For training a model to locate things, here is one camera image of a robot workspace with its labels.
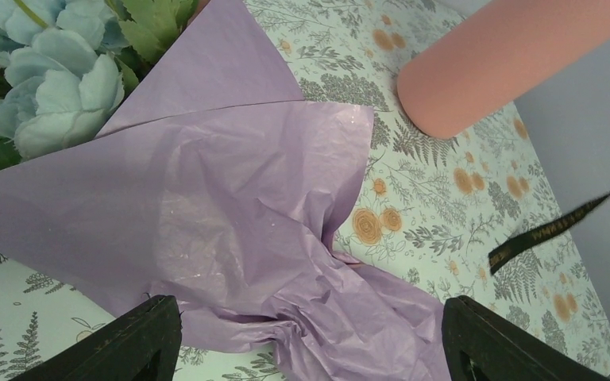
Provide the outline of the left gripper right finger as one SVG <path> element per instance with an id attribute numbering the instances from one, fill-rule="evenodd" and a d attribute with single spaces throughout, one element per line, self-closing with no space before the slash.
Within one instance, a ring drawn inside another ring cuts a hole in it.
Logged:
<path id="1" fill-rule="evenodd" d="M 607 379 L 465 295 L 445 302 L 442 342 L 452 380 Z"/>

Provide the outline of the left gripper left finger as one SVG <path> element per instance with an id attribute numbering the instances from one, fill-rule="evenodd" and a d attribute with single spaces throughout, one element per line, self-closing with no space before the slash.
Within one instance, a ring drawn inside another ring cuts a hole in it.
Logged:
<path id="1" fill-rule="evenodd" d="M 169 381 L 175 374 L 181 341 L 176 298 L 155 295 L 14 379 Z"/>

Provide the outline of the purple flower bouquet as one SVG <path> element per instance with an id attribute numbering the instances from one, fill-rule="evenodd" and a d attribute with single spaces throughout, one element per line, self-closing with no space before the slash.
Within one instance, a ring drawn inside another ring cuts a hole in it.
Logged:
<path id="1" fill-rule="evenodd" d="M 275 345 L 290 380 L 447 380 L 439 300 L 334 252 L 371 107 L 306 102 L 241 1 L 213 1 L 98 137 L 0 171 L 0 253 L 176 334 Z"/>

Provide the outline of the black gold-lettered ribbon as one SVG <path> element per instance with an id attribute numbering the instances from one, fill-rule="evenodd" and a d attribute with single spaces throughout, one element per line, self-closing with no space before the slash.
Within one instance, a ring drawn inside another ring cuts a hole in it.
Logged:
<path id="1" fill-rule="evenodd" d="M 584 220 L 597 207 L 610 199 L 610 191 L 600 197 L 593 198 L 579 207 L 565 213 L 553 221 L 529 229 L 515 237 L 507 239 L 488 254 L 489 272 L 495 275 L 510 260 L 523 252 L 541 245 L 567 232 Z"/>

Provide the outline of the pink cylindrical vase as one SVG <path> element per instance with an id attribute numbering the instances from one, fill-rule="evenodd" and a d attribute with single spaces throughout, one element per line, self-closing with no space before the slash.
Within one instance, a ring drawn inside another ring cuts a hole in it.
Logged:
<path id="1" fill-rule="evenodd" d="M 610 1 L 491 1 L 406 63 L 409 120 L 455 137 L 610 40 Z"/>

